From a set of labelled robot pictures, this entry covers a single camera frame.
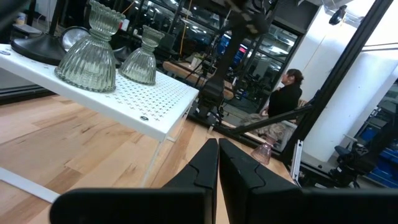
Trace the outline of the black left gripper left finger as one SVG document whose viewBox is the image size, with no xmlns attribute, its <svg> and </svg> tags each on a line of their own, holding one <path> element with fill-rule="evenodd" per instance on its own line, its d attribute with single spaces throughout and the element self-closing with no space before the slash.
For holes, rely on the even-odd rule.
<svg viewBox="0 0 398 224">
<path fill-rule="evenodd" d="M 52 204 L 56 224 L 214 223 L 218 143 L 209 139 L 188 164 L 161 188 L 81 188 Z"/>
</svg>

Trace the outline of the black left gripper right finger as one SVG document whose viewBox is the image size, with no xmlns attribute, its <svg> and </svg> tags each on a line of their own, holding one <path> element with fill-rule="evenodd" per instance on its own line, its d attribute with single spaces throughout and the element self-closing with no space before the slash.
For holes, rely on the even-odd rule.
<svg viewBox="0 0 398 224">
<path fill-rule="evenodd" d="M 397 224 L 396 189 L 301 188 L 220 139 L 220 181 L 230 223 Z"/>
</svg>

